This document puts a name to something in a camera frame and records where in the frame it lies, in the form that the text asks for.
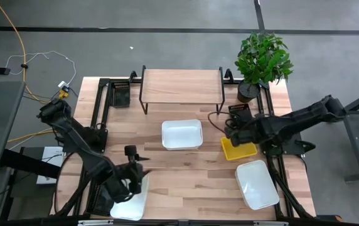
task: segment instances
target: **white tray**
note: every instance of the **white tray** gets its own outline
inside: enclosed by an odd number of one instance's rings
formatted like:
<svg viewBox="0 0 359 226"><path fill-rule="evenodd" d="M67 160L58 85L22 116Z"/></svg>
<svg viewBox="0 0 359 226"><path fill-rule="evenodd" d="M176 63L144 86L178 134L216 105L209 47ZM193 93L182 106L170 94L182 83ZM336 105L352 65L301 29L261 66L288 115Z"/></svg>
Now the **white tray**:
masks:
<svg viewBox="0 0 359 226"><path fill-rule="evenodd" d="M161 142L167 150L197 149L203 143L202 123L197 119L165 121Z"/></svg>
<svg viewBox="0 0 359 226"><path fill-rule="evenodd" d="M134 195L128 202L115 203L110 210L111 217L125 220L142 219L149 190L149 175L142 179L141 190L140 194Z"/></svg>
<svg viewBox="0 0 359 226"><path fill-rule="evenodd" d="M244 202L251 209L258 210L279 202L279 194L262 160L238 166L235 177Z"/></svg>

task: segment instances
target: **wooden table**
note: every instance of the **wooden table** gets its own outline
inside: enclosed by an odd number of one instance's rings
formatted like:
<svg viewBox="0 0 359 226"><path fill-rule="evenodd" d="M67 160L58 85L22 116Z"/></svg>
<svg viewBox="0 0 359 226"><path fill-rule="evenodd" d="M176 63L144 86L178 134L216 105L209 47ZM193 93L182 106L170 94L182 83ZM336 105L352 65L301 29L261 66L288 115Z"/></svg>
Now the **wooden table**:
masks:
<svg viewBox="0 0 359 226"><path fill-rule="evenodd" d="M90 125L99 77L83 78L74 117L84 126ZM227 161L220 146L223 134L215 129L206 116L213 111L210 105L154 104L149 114L143 113L138 101L140 85L131 84L131 106L110 108L107 129L109 139L105 155L115 164L125 163L124 146L135 144L139 154L151 158L143 161L151 169L144 219L200 219L200 220L274 220L274 208L252 210L245 206L235 180L238 165L263 159L258 152L251 158ZM271 84L271 94L276 115L291 111L284 81ZM263 99L265 111L267 104ZM237 85L225 85L225 107L239 104ZM253 114L257 103L250 102ZM228 116L213 115L214 123L224 127ZM167 120L199 119L203 128L203 144L197 150L167 151L161 144L161 123ZM315 215L308 177L302 161L295 156L284 156L286 174L291 191L308 213ZM58 184L58 209L70 198L79 181L82 160L74 154L62 170ZM82 201L83 211L88 192ZM280 194L282 211L286 214L284 195Z"/></svg>

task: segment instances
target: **black plant pot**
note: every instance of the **black plant pot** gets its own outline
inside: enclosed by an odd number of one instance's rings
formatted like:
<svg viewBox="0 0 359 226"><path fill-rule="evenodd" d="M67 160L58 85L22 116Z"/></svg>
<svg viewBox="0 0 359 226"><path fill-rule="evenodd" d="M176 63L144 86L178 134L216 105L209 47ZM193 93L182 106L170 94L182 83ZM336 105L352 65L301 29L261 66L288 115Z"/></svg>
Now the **black plant pot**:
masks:
<svg viewBox="0 0 359 226"><path fill-rule="evenodd" d="M242 103L248 103L254 98L256 98L260 93L260 85L259 84L251 84L245 83L241 81L238 84L238 94L237 98Z"/></svg>

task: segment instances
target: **green plant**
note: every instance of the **green plant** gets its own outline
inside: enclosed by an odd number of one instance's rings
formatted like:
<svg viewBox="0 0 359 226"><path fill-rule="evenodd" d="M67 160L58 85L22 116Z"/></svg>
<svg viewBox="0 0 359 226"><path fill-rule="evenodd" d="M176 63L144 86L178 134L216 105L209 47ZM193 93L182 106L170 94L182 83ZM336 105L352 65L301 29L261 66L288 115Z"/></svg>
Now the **green plant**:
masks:
<svg viewBox="0 0 359 226"><path fill-rule="evenodd" d="M238 54L238 61L235 65L244 75L245 83L257 84L259 81L264 83L292 73L290 68L293 66L289 60L288 47L282 42L282 38L274 34L255 34L242 41L241 51Z"/></svg>

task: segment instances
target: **potted plant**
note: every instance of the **potted plant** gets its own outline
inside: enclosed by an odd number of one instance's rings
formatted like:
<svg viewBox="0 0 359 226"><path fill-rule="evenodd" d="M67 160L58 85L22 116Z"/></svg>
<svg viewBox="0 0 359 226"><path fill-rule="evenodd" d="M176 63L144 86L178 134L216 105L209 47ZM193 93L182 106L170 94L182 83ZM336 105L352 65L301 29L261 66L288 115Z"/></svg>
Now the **potted plant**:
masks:
<svg viewBox="0 0 359 226"><path fill-rule="evenodd" d="M285 51L287 46L282 38L274 34L252 33L249 38L242 41L241 51L235 65L244 76L238 85L237 98L247 103L257 97L260 92L260 82L269 83L292 73L293 66L289 54Z"/></svg>

